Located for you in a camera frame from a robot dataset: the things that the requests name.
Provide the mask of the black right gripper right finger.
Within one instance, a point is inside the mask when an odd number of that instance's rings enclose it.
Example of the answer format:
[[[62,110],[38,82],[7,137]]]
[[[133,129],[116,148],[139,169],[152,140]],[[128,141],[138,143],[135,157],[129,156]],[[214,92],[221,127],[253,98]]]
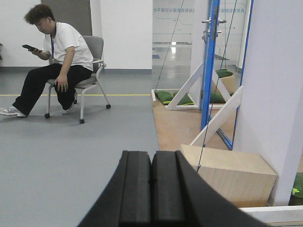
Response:
[[[217,193],[180,151],[157,151],[152,178],[154,227],[266,226]]]

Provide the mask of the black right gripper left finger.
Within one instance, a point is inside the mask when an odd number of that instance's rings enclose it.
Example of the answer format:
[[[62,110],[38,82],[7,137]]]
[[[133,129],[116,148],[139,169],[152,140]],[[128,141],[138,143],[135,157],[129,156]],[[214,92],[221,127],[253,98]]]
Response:
[[[147,152],[124,150],[110,181],[79,226],[151,226],[150,167]]]

